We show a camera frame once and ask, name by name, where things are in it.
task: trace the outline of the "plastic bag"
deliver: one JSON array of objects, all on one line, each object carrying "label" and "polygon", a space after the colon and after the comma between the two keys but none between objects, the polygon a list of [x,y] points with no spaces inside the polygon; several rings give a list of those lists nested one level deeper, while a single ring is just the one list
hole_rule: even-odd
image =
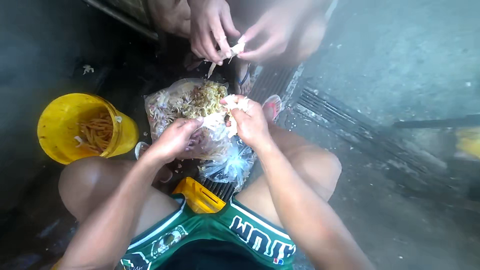
[{"label": "plastic bag", "polygon": [[[177,118],[196,118],[218,112],[218,102],[227,95],[228,84],[222,85],[203,79],[181,79],[170,87],[145,97],[145,110],[150,123],[152,141]],[[232,143],[225,125],[214,129],[202,127],[200,144],[192,158],[224,162]]]},{"label": "plastic bag", "polygon": [[236,182],[235,192],[243,187],[255,162],[255,153],[237,135],[232,137],[232,147],[223,162],[211,161],[199,166],[200,177],[218,183]]}]

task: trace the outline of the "white trim on shorts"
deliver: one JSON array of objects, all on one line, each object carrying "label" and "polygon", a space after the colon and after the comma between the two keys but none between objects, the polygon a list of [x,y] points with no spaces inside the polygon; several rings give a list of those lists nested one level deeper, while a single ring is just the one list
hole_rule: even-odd
[{"label": "white trim on shorts", "polygon": [[281,232],[281,231],[275,229],[274,227],[272,227],[271,225],[265,223],[263,220],[259,219],[258,217],[252,215],[250,212],[246,211],[246,210],[243,209],[242,207],[234,204],[234,203],[232,202],[232,199],[230,199],[230,205],[231,205],[233,208],[237,209],[238,211],[242,212],[242,214],[244,214],[245,216],[247,216],[247,217],[249,217],[250,219],[254,220],[254,221],[257,222],[258,224],[262,225],[263,227],[269,229],[271,232],[273,232],[273,233],[275,233],[275,234],[277,234],[277,235],[279,235],[279,236],[282,236],[282,237],[284,237],[284,238],[286,238],[286,239],[288,239],[288,240],[291,240],[291,239],[290,239],[290,236],[289,236],[288,234],[286,234],[286,233],[284,233],[284,232]]},{"label": "white trim on shorts", "polygon": [[180,216],[180,214],[183,212],[183,208],[185,207],[185,204],[187,203],[187,200],[183,200],[183,204],[182,206],[180,207],[180,209],[177,211],[177,213],[175,213],[175,215],[173,215],[173,217],[171,217],[169,220],[167,220],[166,222],[164,222],[162,224],[162,226],[158,227],[156,230],[154,230],[153,232],[151,232],[149,235],[145,236],[144,238],[138,240],[137,242],[131,244],[130,246],[128,246],[127,250],[129,249],[132,249],[144,242],[146,242],[147,240],[149,240],[150,238],[154,237],[156,234],[158,234],[159,232],[161,232],[162,230],[164,230],[167,226],[169,226],[175,219],[177,219],[177,217]]}]

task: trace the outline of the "yellow plastic crate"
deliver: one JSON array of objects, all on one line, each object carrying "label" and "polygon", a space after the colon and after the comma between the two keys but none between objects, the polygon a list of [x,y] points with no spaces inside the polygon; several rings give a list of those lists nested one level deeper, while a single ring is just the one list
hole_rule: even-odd
[{"label": "yellow plastic crate", "polygon": [[191,177],[180,181],[173,191],[177,193],[185,196],[188,206],[197,214],[217,213],[225,206],[224,201]]}]

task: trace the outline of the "green shorts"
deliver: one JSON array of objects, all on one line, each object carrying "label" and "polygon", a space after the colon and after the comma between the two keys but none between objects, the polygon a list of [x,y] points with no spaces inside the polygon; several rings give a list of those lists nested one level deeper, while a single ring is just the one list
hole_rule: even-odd
[{"label": "green shorts", "polygon": [[267,267],[292,268],[296,246],[288,234],[236,199],[218,213],[196,214],[182,195],[174,198],[182,204],[180,208],[132,240],[120,260],[122,268],[153,270],[182,245],[198,239],[233,242]]}]

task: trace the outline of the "french fry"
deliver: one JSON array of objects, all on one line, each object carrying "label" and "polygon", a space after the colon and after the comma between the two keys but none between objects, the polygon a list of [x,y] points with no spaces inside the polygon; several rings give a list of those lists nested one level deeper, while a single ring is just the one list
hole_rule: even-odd
[{"label": "french fry", "polygon": [[93,118],[86,123],[78,123],[85,139],[83,145],[96,153],[104,152],[112,140],[113,123],[109,113],[100,113],[98,118]]}]

